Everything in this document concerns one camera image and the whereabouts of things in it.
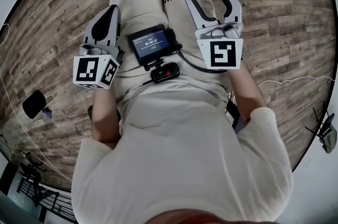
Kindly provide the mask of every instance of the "beige shorts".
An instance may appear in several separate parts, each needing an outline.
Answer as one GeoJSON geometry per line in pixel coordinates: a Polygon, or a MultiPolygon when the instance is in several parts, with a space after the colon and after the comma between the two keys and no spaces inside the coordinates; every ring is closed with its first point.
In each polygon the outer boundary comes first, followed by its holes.
{"type": "MultiPolygon", "coordinates": [[[[211,0],[197,0],[207,16],[215,16],[211,0]]],[[[204,67],[205,63],[196,41],[196,27],[185,3],[185,0],[110,0],[110,5],[116,4],[121,11],[121,36],[119,46],[126,52],[122,68],[114,79],[115,94],[121,101],[143,83],[149,81],[150,71],[140,67],[135,54],[127,41],[127,35],[152,26],[163,24],[170,27],[176,34],[177,41],[182,44],[182,52],[193,64],[204,67]]],[[[227,74],[209,74],[195,70],[184,62],[177,54],[164,58],[165,63],[176,62],[180,67],[180,74],[196,81],[213,83],[215,86],[228,88],[227,74]]]]}

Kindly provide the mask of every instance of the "wooden floor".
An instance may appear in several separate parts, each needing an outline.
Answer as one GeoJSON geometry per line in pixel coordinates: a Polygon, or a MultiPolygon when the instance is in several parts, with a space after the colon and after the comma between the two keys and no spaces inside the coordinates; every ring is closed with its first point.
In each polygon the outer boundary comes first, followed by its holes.
{"type": "MultiPolygon", "coordinates": [[[[243,59],[257,83],[310,74],[331,76],[335,29],[331,0],[239,0],[244,22],[243,59]]],[[[72,58],[78,53],[88,21],[109,0],[23,0],[10,19],[11,33],[0,48],[0,69],[18,117],[49,161],[72,177],[81,140],[91,136],[87,109],[92,92],[72,84],[72,58]],[[34,120],[22,102],[40,90],[53,112],[34,120]]],[[[224,7],[215,1],[221,16],[224,7]]],[[[294,166],[308,145],[314,127],[312,108],[322,110],[330,80],[302,79],[260,88],[277,115],[278,127],[294,166]]],[[[17,154],[38,150],[16,120],[0,86],[0,129],[17,154]]],[[[7,156],[9,151],[1,144],[7,156]]],[[[43,182],[70,189],[71,182],[48,170],[43,182]]]]}

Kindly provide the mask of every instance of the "digital timer display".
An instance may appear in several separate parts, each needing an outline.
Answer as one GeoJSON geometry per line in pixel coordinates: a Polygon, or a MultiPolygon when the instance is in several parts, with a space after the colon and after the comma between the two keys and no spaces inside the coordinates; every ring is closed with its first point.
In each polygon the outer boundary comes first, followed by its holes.
{"type": "Polygon", "coordinates": [[[163,30],[133,39],[133,44],[140,58],[148,56],[169,46],[163,30]]]}

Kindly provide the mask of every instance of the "forearm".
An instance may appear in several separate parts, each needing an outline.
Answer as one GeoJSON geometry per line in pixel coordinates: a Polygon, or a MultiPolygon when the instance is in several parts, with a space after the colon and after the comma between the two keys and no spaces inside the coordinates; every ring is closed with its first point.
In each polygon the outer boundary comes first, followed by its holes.
{"type": "Polygon", "coordinates": [[[94,91],[92,132],[93,139],[102,143],[117,143],[120,139],[113,86],[94,91]]]}
{"type": "Polygon", "coordinates": [[[266,107],[264,97],[243,62],[241,62],[240,69],[228,70],[228,75],[236,97],[238,111],[241,118],[248,123],[252,111],[259,107],[266,107]]]}

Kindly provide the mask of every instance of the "beige t-shirt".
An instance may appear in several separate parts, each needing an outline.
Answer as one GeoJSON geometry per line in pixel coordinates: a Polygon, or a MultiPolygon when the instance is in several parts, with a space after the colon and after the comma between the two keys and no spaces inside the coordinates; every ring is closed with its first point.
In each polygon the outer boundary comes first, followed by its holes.
{"type": "Polygon", "coordinates": [[[144,224],[176,209],[274,221],[292,190],[275,114],[251,113],[236,135],[221,101],[181,79],[128,100],[114,150],[84,139],[72,184],[79,224],[144,224]]]}

